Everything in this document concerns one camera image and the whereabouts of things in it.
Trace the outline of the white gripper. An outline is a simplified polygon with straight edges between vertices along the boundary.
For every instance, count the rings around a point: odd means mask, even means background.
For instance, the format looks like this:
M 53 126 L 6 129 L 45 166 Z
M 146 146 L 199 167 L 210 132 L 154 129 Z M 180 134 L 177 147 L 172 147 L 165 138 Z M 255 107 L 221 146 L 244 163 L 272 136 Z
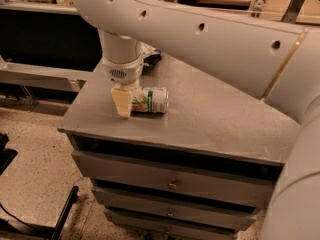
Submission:
M 102 65 L 111 81 L 122 85 L 134 85 L 139 81 L 144 63 L 143 58 L 139 56 L 126 63 L 114 63 L 103 58 Z M 111 89 L 111 95 L 118 114 L 128 118 L 132 111 L 132 91 L 129 88 L 115 86 Z

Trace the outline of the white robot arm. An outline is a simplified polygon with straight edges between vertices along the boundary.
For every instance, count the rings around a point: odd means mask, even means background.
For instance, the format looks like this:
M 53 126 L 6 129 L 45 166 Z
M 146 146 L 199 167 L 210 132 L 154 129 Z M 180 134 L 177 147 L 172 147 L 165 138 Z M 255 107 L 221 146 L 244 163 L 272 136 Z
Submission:
M 302 126 L 259 240 L 320 240 L 320 30 L 159 0 L 73 0 L 98 30 L 158 47 Z

